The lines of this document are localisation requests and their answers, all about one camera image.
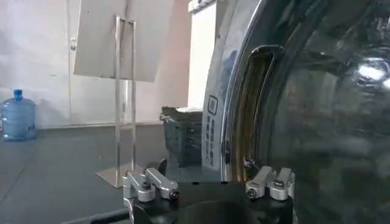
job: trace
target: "blue water jug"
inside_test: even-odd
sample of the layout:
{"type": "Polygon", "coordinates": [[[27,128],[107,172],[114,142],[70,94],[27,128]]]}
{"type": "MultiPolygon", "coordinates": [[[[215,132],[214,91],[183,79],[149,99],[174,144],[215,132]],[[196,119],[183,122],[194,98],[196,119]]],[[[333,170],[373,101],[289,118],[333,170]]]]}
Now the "blue water jug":
{"type": "Polygon", "coordinates": [[[14,90],[13,98],[7,99],[1,105],[1,120],[5,141],[24,141],[36,137],[35,109],[35,103],[23,98],[20,89],[14,90]]]}

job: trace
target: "metal clamp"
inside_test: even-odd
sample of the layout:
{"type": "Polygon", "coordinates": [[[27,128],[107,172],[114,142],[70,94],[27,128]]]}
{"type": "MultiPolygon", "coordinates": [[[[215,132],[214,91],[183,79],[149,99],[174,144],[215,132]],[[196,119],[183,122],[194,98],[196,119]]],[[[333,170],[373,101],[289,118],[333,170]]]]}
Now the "metal clamp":
{"type": "Polygon", "coordinates": [[[282,168],[279,176],[268,183],[269,195],[278,201],[283,201],[290,196],[294,198],[295,173],[289,168],[282,168]]]}
{"type": "Polygon", "coordinates": [[[179,198],[177,190],[179,185],[175,181],[168,180],[155,168],[146,169],[146,176],[160,191],[162,198],[168,200],[177,200],[179,198]]]}
{"type": "Polygon", "coordinates": [[[135,197],[141,202],[152,201],[155,198],[155,186],[150,184],[145,173],[137,170],[129,171],[123,176],[123,198],[135,197]]]}
{"type": "Polygon", "coordinates": [[[269,167],[263,166],[253,180],[246,183],[246,193],[250,199],[261,198],[264,196],[267,183],[273,181],[276,177],[276,171],[269,167]]]}
{"type": "Polygon", "coordinates": [[[149,202],[155,199],[155,189],[160,191],[162,198],[177,200],[179,192],[178,184],[170,181],[155,168],[148,168],[143,171],[128,171],[123,176],[123,199],[126,206],[128,199],[138,198],[140,202],[149,202]]]}

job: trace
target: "gray floor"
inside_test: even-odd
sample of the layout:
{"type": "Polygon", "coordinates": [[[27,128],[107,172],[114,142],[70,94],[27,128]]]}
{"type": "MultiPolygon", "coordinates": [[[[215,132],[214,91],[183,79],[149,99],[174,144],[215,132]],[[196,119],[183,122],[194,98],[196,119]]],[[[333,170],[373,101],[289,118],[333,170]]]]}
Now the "gray floor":
{"type": "MultiPolygon", "coordinates": [[[[130,145],[131,131],[122,144],[130,145]]],[[[41,131],[29,142],[0,141],[0,223],[62,223],[123,208],[121,189],[95,172],[115,164],[113,128],[41,131]]],[[[167,158],[161,125],[137,128],[137,163],[167,158]]],[[[124,149],[123,163],[130,161],[124,149]]]]}

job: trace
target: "metal rod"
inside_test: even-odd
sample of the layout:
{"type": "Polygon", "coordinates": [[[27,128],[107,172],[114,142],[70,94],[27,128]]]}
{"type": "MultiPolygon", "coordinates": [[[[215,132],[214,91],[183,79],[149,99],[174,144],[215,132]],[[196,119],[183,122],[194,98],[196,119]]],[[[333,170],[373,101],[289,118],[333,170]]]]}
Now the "metal rod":
{"type": "Polygon", "coordinates": [[[72,40],[71,40],[71,21],[70,21],[70,0],[66,0],[66,39],[67,39],[67,44],[68,44],[68,105],[69,105],[69,121],[71,124],[73,124],[73,114],[72,114],[72,81],[71,81],[71,76],[73,74],[73,70],[71,69],[71,58],[72,58],[72,40]]]}
{"type": "Polygon", "coordinates": [[[116,178],[115,184],[119,185],[121,178],[121,96],[120,96],[120,75],[121,75],[121,19],[115,18],[115,148],[116,148],[116,178]]]}
{"type": "Polygon", "coordinates": [[[136,155],[137,155],[137,134],[136,134],[136,123],[135,123],[135,115],[136,115],[136,82],[134,79],[134,74],[135,74],[135,21],[132,22],[132,73],[131,73],[131,80],[132,80],[132,170],[135,169],[135,164],[136,164],[136,155]]]}
{"type": "Polygon", "coordinates": [[[127,110],[129,108],[129,81],[123,80],[123,111],[122,111],[122,124],[127,125],[128,115],[127,110]]]}

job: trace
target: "plastic crate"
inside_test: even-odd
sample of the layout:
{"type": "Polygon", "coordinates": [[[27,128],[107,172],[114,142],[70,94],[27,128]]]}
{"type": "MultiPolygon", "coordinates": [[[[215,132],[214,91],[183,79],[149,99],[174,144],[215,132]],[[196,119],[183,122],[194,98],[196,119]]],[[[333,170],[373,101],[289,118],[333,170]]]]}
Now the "plastic crate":
{"type": "Polygon", "coordinates": [[[202,112],[181,113],[163,107],[165,146],[180,167],[202,164],[202,112]]]}

